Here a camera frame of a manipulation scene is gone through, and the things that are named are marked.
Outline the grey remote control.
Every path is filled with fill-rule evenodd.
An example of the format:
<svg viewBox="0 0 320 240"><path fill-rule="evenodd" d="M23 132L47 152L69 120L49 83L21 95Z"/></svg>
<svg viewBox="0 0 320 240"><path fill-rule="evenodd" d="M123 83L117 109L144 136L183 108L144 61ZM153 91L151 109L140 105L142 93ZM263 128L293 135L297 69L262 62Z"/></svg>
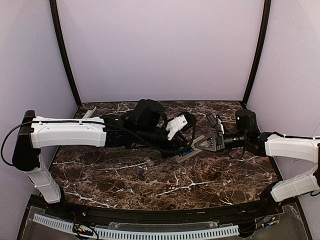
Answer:
<svg viewBox="0 0 320 240"><path fill-rule="evenodd" d="M195 148L195 147L194 147L194 143L195 143L195 141L196 141L197 138L195 138L195 139L193 140L192 145L191 145L191 149L194 149L194 152L192 152L192 153L190 153L190 154L188 154L188 155L186 155L186 156L182 156L182 154L176 155L176 156L174 157L174 159L175 159L175 161L176 161L177 163L182 163L182 162L186 161L187 159L189 159L189 158L191 158L191 157L193 157L193 156L195 156L195 155L197 155L197 154L199 154L200 152L203 151L202 149L198 149L198 148Z"/></svg>

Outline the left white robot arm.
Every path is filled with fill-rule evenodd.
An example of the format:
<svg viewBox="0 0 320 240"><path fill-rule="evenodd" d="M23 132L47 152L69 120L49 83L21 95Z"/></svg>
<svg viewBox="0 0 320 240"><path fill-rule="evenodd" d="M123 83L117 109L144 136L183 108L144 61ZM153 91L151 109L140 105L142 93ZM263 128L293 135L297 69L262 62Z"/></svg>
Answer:
<svg viewBox="0 0 320 240"><path fill-rule="evenodd" d="M46 118L33 110L25 112L19 130L12 165L24 172L48 204L64 200L63 190L53 180L41 158L41 149L53 146L130 148L143 145L160 152L163 159L185 153L192 140L182 132L196 132L196 118L182 112L171 119L165 108L151 99L141 99L133 110L122 115L92 118Z"/></svg>

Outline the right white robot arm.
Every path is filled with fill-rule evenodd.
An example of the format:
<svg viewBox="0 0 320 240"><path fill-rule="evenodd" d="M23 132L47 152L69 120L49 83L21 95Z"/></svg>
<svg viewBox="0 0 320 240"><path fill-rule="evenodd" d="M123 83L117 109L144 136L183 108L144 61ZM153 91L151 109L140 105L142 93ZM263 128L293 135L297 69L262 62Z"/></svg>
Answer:
<svg viewBox="0 0 320 240"><path fill-rule="evenodd" d="M261 132L256 114L248 109L235 113L235 132L216 131L194 143L194 147L211 152L243 147L262 157L287 157L315 163L302 174L269 185L261 194L265 205L313 193L320 189L320 138L318 136L291 136L274 132Z"/></svg>

